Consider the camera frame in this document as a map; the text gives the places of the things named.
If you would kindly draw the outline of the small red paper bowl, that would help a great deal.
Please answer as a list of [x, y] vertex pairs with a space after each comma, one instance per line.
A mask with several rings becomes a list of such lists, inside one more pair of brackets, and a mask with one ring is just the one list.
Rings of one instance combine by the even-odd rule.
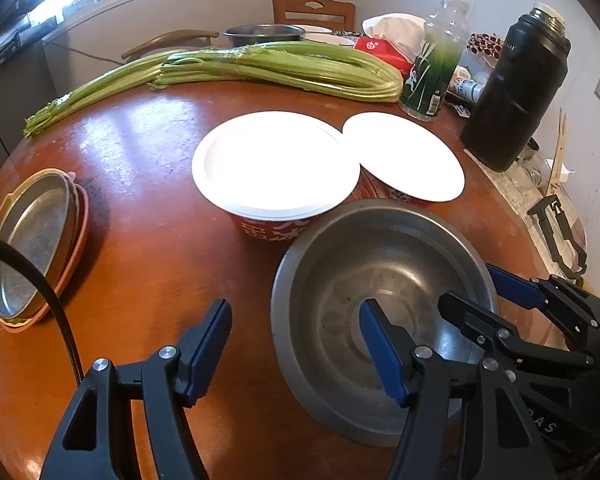
[[351, 116], [342, 127], [361, 165], [349, 200], [385, 198], [426, 207], [460, 197], [462, 165], [435, 134], [388, 113]]

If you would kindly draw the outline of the large red paper bowl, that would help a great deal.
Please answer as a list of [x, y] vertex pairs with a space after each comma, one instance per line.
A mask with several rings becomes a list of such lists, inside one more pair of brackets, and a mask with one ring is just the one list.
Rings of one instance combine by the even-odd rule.
[[208, 202], [245, 234], [284, 242], [355, 190], [360, 163], [343, 134], [305, 114], [234, 117], [199, 142], [192, 177]]

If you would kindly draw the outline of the wooden clothespin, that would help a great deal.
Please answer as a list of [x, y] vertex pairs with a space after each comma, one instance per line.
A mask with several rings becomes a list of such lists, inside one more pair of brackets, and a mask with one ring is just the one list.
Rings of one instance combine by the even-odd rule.
[[555, 154], [552, 163], [552, 170], [550, 170], [550, 180], [548, 180], [546, 194], [555, 194], [560, 185], [560, 176], [562, 175], [562, 162], [564, 161], [565, 154], [565, 143], [567, 133], [567, 114], [559, 109], [559, 120], [558, 120], [558, 136], [555, 148]]

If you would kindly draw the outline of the black thermos flask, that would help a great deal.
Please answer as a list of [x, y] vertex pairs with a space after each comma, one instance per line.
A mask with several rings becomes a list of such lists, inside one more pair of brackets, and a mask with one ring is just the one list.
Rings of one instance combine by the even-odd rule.
[[568, 73], [565, 19], [537, 2], [509, 27], [503, 53], [460, 134], [490, 169], [507, 170], [539, 127]]

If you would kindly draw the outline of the small white bottle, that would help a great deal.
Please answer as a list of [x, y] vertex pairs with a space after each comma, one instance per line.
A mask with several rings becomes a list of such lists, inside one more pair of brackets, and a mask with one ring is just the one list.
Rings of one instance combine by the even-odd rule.
[[476, 104], [486, 85], [472, 79], [469, 70], [461, 65], [455, 67], [448, 91], [458, 98]]

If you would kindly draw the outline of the green label plastic bottle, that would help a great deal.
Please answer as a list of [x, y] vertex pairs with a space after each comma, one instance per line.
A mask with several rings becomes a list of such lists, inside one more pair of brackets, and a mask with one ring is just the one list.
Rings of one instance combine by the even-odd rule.
[[405, 113], [422, 122], [440, 112], [468, 41], [469, 8], [468, 0], [441, 0], [440, 8], [426, 19], [422, 44], [399, 101]]

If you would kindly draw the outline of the red tissue pack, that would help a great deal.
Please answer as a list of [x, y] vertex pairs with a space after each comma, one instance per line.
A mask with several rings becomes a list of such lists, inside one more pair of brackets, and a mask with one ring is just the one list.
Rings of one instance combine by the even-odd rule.
[[426, 20], [406, 13], [388, 13], [362, 21], [363, 35], [354, 48], [396, 68], [404, 79], [413, 67], [424, 40]]

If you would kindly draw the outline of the thick celery bunch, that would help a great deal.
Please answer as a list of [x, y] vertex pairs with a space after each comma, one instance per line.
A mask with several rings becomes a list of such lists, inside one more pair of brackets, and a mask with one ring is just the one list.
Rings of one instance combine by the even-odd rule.
[[193, 82], [249, 80], [358, 102], [399, 101], [403, 78], [371, 54], [311, 41], [279, 41], [170, 55], [154, 89]]

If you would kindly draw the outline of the white ceramic food bowl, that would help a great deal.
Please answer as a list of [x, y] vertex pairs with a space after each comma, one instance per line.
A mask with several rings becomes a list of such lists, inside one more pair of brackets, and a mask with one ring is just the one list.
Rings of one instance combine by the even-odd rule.
[[319, 42], [320, 44], [336, 44], [336, 46], [348, 48], [353, 48], [355, 45], [354, 39], [336, 35], [327, 27], [301, 24], [300, 28], [304, 31], [303, 38], [306, 41]]

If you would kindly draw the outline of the wooden chair with slats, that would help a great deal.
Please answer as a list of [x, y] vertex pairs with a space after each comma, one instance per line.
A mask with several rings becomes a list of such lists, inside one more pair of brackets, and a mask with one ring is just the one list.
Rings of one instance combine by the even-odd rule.
[[355, 5], [337, 0], [272, 0], [275, 24], [324, 26], [353, 32]]

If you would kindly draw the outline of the long celery bunch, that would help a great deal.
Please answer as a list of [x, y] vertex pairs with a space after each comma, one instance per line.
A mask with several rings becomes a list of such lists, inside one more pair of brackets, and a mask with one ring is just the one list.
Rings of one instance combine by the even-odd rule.
[[149, 84], [159, 75], [161, 66], [171, 55], [183, 52], [184, 49], [174, 49], [147, 55], [87, 81], [79, 88], [48, 102], [28, 117], [24, 123], [23, 136], [25, 138], [37, 136], [51, 125], [85, 107], [126, 90]]

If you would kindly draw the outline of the small steel bowl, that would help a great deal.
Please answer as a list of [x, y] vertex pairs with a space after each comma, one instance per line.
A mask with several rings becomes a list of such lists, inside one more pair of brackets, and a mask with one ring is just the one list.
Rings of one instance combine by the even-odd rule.
[[239, 25], [223, 32], [223, 36], [232, 47], [279, 41], [300, 41], [305, 34], [306, 32], [301, 27], [286, 24]]

